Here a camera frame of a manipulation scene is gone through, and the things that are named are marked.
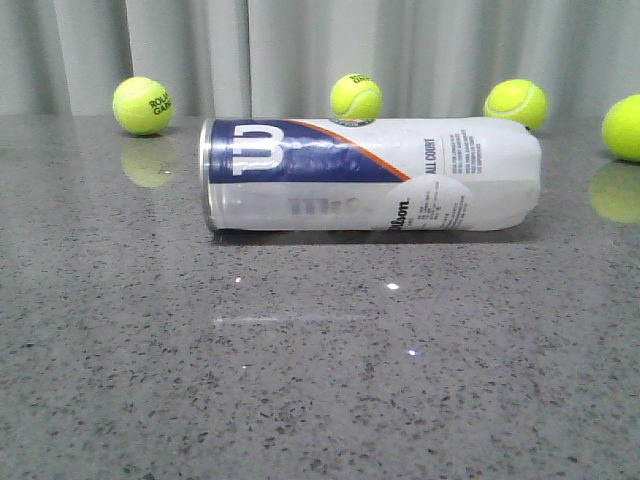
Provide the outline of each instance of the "can lid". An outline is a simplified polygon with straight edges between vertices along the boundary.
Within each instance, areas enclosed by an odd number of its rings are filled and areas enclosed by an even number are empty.
[[[207,227],[212,232],[218,230],[216,226],[215,218],[213,217],[213,211],[211,209],[211,189],[209,188],[209,166],[211,164],[211,129],[213,127],[214,119],[208,118],[202,124],[202,130],[200,131],[200,184],[202,190],[200,193],[202,200],[202,213],[204,214],[204,221]]]

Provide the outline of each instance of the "blue label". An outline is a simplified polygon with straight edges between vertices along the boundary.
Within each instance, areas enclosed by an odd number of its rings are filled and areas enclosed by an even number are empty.
[[[211,183],[402,182],[407,178],[365,146],[301,121],[216,120],[211,130]]]

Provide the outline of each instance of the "orange stripe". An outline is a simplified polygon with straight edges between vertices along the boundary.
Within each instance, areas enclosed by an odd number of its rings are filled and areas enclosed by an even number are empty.
[[[318,130],[322,133],[325,133],[337,140],[340,140],[342,143],[346,143],[347,145],[349,145],[352,148],[355,148],[356,150],[358,150],[360,153],[362,153],[365,157],[368,157],[369,159],[373,160],[375,163],[377,163],[380,167],[384,168],[385,170],[390,171],[391,173],[393,173],[396,177],[400,178],[401,180],[409,180],[411,177],[409,175],[407,175],[406,173],[404,173],[402,170],[399,170],[398,168],[394,167],[393,165],[391,165],[388,162],[385,162],[383,159],[381,159],[379,156],[377,156],[375,153],[367,150],[366,148],[364,148],[361,145],[358,145],[357,143],[355,143],[353,140],[344,137],[342,135],[340,135],[339,133],[336,133],[332,130],[328,130],[324,127],[319,127],[318,125],[314,125],[312,123],[307,123],[307,122],[303,122],[301,120],[289,120],[290,122],[294,122],[294,123],[298,123],[300,125],[304,125],[305,127],[309,127],[309,128],[313,128],[315,130]]]

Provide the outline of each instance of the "wilson logo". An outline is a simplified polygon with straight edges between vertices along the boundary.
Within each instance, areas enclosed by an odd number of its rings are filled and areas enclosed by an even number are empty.
[[[404,223],[407,220],[407,214],[409,213],[409,200],[404,200],[398,203],[398,218],[389,222],[389,228],[387,230],[402,230]]]
[[[237,125],[233,132],[233,175],[271,170],[282,164],[284,132],[273,125]]]

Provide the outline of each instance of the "wilson tennis ball can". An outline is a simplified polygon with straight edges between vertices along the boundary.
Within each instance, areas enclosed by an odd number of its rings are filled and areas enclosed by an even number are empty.
[[[540,194],[538,140],[499,118],[209,119],[199,155],[213,231],[499,230]]]

